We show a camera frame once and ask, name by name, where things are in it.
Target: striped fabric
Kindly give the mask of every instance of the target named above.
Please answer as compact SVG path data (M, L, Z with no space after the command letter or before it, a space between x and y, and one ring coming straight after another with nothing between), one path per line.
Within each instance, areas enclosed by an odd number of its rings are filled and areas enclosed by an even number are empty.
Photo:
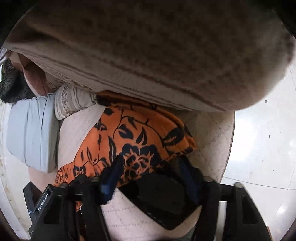
M0 49L0 66L4 63L4 61L9 58L11 54L10 50L7 50L6 48Z
M54 97L54 112L58 120L96 104L96 94L74 85L62 85Z

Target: tile floor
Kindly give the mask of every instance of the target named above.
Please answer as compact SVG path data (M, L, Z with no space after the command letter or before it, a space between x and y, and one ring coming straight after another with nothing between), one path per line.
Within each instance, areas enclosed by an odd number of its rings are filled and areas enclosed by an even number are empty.
M222 183L241 182L273 241L296 219L296 62L259 103L235 113L232 149Z

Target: floral pattern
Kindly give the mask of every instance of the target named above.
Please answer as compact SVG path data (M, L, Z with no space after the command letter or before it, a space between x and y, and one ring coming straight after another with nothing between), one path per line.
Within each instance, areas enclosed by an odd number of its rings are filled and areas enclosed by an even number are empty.
M99 176L120 155L124 159L121 186L196 148L188 128L155 104L109 91L100 92L97 101L108 107L74 160L58 170L55 185L70 183L81 173Z

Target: orange cloth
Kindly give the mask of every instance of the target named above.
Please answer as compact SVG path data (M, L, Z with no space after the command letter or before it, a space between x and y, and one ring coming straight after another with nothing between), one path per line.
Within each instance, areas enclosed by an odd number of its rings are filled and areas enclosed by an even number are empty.
M81 173L99 176L121 155L125 160L121 186L196 148L185 124L155 104L110 91L100 92L97 100L107 107L74 161L58 170L55 185L70 183Z

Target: black fabric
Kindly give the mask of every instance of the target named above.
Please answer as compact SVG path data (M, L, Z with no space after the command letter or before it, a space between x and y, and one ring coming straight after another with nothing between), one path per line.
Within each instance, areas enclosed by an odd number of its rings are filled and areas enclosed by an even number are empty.
M15 104L19 100L34 97L25 80L24 73L14 68L9 59L4 61L1 75L0 100L4 103Z

